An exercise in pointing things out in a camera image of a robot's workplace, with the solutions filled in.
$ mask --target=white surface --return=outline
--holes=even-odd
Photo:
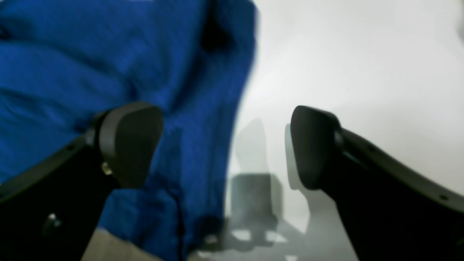
[[[344,128],[464,194],[463,2],[255,2],[258,54],[236,123],[226,201],[230,234],[241,236],[202,252],[204,259],[356,260],[333,202],[294,179],[285,134],[298,105],[335,113]],[[269,185],[245,177],[234,187],[243,174]],[[234,209],[232,198],[249,208]],[[259,227],[246,211],[268,222]],[[260,233],[273,235],[256,239]]]

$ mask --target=blue fabric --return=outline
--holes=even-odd
[[[136,100],[165,130],[143,189],[100,226],[166,261],[220,226],[234,117],[254,52],[248,0],[0,2],[0,183]]]

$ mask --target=blue jacket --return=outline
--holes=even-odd
[[[254,12],[248,0],[0,2],[0,183],[81,135],[95,113],[150,102],[165,130],[146,185],[115,191],[100,226],[184,259],[221,225]]]

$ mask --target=white wall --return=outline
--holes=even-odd
[[[255,2],[258,54],[232,143],[226,215],[241,213],[231,207],[233,194],[250,193],[237,189],[240,182],[231,187],[235,176],[270,174],[269,202],[256,204],[272,206],[268,216],[270,223],[273,216],[278,219],[274,230],[279,239],[270,245],[258,243],[260,247],[203,256],[215,260],[356,260],[333,202],[324,194],[292,189],[301,189],[301,184],[294,179],[286,128],[288,132],[297,105],[335,113],[344,128],[464,194],[462,1]],[[264,197],[269,194],[262,191]],[[251,193],[249,202],[258,195]],[[239,220],[246,223],[247,218]],[[236,238],[253,241],[245,231],[253,226],[252,222],[243,225],[242,235]],[[229,245],[233,243],[224,243],[222,248]]]

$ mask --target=blue cloth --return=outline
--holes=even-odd
[[[0,183],[81,135],[95,113],[150,102],[165,130],[146,185],[115,191],[100,226],[184,259],[221,223],[254,15],[248,0],[0,2]]]

